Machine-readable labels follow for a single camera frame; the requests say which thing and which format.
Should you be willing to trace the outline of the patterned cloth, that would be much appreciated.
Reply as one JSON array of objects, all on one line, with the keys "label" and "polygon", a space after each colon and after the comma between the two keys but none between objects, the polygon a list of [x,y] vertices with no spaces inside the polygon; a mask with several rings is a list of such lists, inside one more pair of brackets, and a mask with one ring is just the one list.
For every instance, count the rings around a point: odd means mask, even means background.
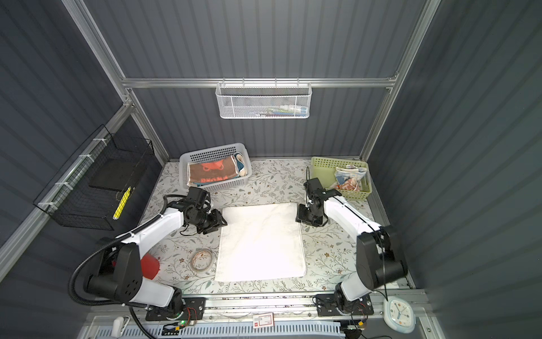
[{"label": "patterned cloth", "polygon": [[362,190],[362,180],[368,173],[367,168],[359,168],[356,165],[346,165],[335,168],[335,182],[330,189],[359,192]]}]

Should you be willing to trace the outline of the orange towel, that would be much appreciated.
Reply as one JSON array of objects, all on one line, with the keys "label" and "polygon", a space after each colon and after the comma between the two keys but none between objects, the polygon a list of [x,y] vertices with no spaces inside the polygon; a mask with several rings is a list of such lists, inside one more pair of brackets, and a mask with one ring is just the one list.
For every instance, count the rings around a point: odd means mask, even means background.
[{"label": "orange towel", "polygon": [[235,179],[239,176],[237,161],[231,155],[214,162],[190,163],[187,166],[187,184],[205,186]]}]

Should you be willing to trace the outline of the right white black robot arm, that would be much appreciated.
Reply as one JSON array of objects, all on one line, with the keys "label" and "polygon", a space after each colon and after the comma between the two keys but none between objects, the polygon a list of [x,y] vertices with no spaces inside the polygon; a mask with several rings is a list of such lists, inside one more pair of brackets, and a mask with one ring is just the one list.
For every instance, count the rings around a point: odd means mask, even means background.
[{"label": "right white black robot arm", "polygon": [[296,222],[312,227],[337,223],[356,243],[355,273],[340,282],[335,302],[354,302],[408,275],[408,265],[395,229],[382,226],[358,211],[336,189],[324,189],[319,179],[303,184],[306,203],[299,204]]}]

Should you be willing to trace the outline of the blue beige Doraemon towel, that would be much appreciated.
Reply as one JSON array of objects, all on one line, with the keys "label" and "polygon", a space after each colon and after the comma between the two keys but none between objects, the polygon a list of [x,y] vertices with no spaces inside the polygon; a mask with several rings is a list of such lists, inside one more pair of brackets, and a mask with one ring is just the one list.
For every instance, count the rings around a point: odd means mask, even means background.
[{"label": "blue beige Doraemon towel", "polygon": [[235,159],[238,176],[239,177],[245,177],[246,176],[246,165],[245,165],[245,162],[244,162],[243,155],[241,153],[235,153],[232,157]]}]

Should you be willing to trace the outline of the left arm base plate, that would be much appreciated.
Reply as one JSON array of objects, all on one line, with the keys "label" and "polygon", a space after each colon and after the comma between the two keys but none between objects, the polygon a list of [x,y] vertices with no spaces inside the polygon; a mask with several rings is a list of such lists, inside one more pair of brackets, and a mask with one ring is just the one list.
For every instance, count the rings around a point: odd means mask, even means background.
[{"label": "left arm base plate", "polygon": [[151,307],[145,315],[146,321],[199,321],[206,310],[204,297],[183,298],[180,305],[167,307]]}]

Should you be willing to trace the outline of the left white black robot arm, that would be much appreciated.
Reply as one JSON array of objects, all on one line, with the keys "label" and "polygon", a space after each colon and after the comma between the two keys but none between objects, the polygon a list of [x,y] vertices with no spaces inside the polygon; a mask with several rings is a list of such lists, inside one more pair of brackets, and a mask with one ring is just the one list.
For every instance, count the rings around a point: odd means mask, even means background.
[{"label": "left white black robot arm", "polygon": [[107,302],[148,305],[179,313],[184,308],[182,291],[154,282],[143,274],[142,259],[165,237],[190,225],[208,234],[227,225],[211,204],[210,192],[191,187],[188,193],[163,196],[161,211],[90,258],[85,267],[83,290]]}]

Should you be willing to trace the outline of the white plastic laundry basket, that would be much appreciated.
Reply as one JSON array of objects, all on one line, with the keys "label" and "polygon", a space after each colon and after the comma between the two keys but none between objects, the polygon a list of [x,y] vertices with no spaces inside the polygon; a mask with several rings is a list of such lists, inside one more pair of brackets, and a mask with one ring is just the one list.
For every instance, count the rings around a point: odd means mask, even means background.
[{"label": "white plastic laundry basket", "polygon": [[[237,177],[235,179],[230,179],[224,182],[218,182],[214,184],[208,184],[205,186],[189,186],[187,184],[187,166],[190,163],[204,163],[204,162],[214,162],[229,156],[233,156],[235,153],[241,153],[244,157],[244,162],[246,165],[246,176]],[[179,159],[179,183],[183,190],[188,190],[190,187],[197,187],[204,189],[208,192],[215,192],[220,189],[228,189],[235,186],[244,185],[248,182],[248,178],[252,175],[251,161],[248,156],[248,152],[243,144],[229,144],[222,145],[214,148],[206,148],[199,151],[192,151],[183,154]]]}]

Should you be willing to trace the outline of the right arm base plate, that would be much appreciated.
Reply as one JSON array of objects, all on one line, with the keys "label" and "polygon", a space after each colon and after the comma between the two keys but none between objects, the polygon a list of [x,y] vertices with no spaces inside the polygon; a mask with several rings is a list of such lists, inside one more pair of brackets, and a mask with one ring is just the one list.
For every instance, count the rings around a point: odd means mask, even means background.
[{"label": "right arm base plate", "polygon": [[338,301],[332,294],[318,294],[312,298],[320,317],[374,315],[370,295],[355,301]]}]

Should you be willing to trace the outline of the white towel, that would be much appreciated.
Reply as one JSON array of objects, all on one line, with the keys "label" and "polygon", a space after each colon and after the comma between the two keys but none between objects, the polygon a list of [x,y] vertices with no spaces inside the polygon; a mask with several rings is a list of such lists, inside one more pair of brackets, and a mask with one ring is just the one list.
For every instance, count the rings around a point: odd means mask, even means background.
[{"label": "white towel", "polygon": [[298,205],[227,207],[215,280],[222,283],[301,278],[307,265]]}]

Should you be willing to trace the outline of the green perforated plastic basket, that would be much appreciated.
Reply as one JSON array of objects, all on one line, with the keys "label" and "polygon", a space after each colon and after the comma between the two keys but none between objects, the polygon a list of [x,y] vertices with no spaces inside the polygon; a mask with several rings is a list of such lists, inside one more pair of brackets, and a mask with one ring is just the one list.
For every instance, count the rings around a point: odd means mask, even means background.
[{"label": "green perforated plastic basket", "polygon": [[[368,164],[359,160],[312,157],[311,178],[318,178],[324,188],[330,189],[337,182],[335,177],[336,168],[346,168],[347,165],[354,165],[358,169],[369,170]],[[337,188],[337,190],[346,199],[366,200],[373,191],[369,171],[362,179],[358,180],[358,184],[358,191],[343,190],[339,188]]]}]

